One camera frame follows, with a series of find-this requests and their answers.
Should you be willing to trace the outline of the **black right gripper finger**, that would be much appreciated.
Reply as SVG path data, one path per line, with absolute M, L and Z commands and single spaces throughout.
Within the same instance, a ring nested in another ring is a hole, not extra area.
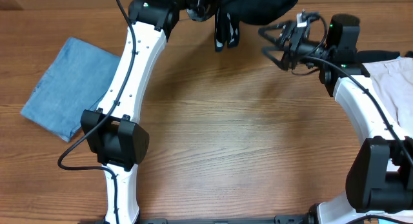
M 273 43 L 274 45 L 284 45 L 291 36 L 292 21 L 285 21 L 271 26 L 264 26 L 258 30 L 258 34 Z
M 276 46 L 265 46 L 261 49 L 264 56 L 266 56 L 273 64 L 275 64 L 279 69 L 287 71 L 287 63 L 285 61 L 285 54 L 278 60 L 271 52 L 284 52 L 282 49 Z

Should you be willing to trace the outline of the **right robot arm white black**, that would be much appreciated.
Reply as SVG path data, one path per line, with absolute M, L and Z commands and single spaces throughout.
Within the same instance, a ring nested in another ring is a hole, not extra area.
M 263 53 L 283 56 L 274 63 L 284 71 L 299 64 L 318 72 L 329 95 L 346 112 L 360 150 L 346 178 L 345 191 L 312 205 L 303 215 L 277 215 L 276 223 L 363 223 L 372 219 L 412 222 L 412 138 L 391 117 L 374 90 L 365 63 L 395 59 L 397 52 L 358 51 L 359 19 L 336 14 L 324 25 L 320 41 L 309 38 L 317 12 L 301 12 L 293 21 L 259 29 L 269 41 Z

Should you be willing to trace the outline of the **black shorts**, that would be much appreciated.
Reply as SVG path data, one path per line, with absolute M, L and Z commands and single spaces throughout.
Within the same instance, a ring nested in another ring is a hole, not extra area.
M 291 10 L 298 0 L 220 0 L 215 13 L 214 44 L 220 52 L 235 48 L 240 40 L 240 23 L 267 25 Z

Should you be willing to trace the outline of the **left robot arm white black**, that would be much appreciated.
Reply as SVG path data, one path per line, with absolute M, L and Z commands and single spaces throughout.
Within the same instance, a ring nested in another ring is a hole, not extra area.
M 137 170 L 149 144 L 148 132 L 139 122 L 152 69 L 181 11 L 187 10 L 194 21 L 204 21 L 219 2 L 132 0 L 122 11 L 128 28 L 117 70 L 97 108 L 81 116 L 87 143 L 105 173 L 108 208 L 103 223 L 139 223 Z

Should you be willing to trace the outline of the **blue denim garment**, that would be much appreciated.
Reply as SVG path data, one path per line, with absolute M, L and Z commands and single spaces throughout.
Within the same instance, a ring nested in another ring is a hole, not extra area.
M 120 57 L 70 37 L 35 86 L 21 115 L 69 142 L 84 110 L 95 110 Z

